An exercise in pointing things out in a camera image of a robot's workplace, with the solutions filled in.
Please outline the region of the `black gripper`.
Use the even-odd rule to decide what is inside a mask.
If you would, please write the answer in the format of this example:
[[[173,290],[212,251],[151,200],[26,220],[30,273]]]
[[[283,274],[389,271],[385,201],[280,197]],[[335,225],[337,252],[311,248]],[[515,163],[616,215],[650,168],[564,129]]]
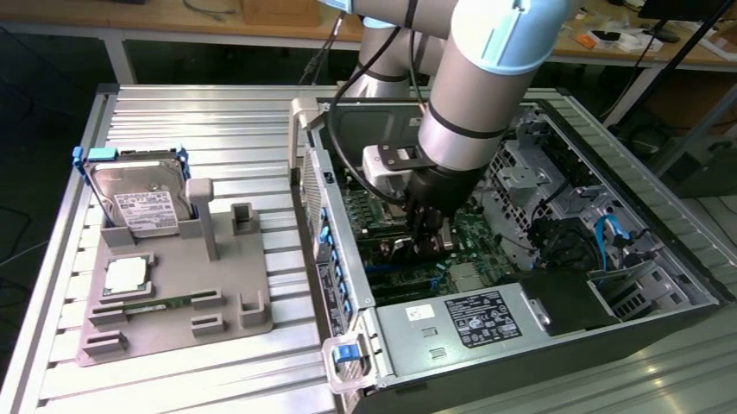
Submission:
[[[456,171],[440,166],[414,170],[406,188],[406,207],[410,210],[435,209],[454,215],[482,180],[487,167]]]

